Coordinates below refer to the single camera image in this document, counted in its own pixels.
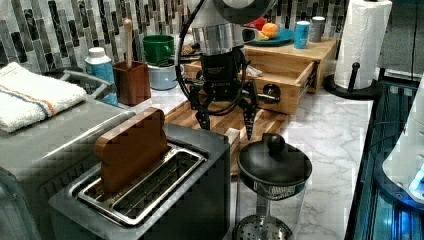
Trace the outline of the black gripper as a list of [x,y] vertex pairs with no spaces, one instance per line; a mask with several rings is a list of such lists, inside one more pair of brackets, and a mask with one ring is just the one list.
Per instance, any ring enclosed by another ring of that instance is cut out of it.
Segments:
[[247,138],[251,139],[257,113],[258,97],[254,81],[246,81],[249,61],[240,47],[231,52],[200,57],[202,70],[197,83],[190,86],[191,108],[202,129],[210,129],[209,105],[213,102],[229,102],[243,110]]

